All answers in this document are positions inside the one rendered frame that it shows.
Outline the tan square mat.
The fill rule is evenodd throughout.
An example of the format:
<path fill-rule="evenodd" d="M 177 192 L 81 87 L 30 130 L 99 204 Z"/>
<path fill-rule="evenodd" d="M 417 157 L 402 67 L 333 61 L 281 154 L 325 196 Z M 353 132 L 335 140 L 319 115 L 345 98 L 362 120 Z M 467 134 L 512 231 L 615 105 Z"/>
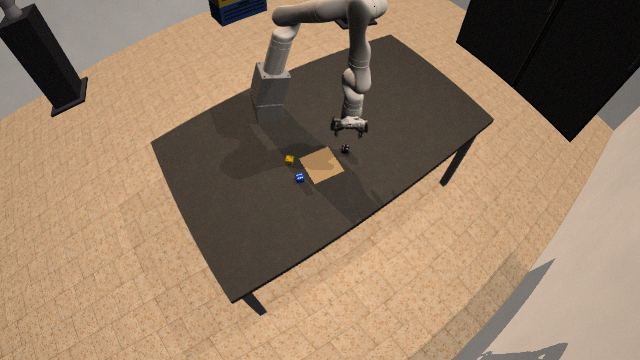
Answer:
<path fill-rule="evenodd" d="M 328 147 L 299 158 L 299 160 L 314 185 L 344 172 Z"/>

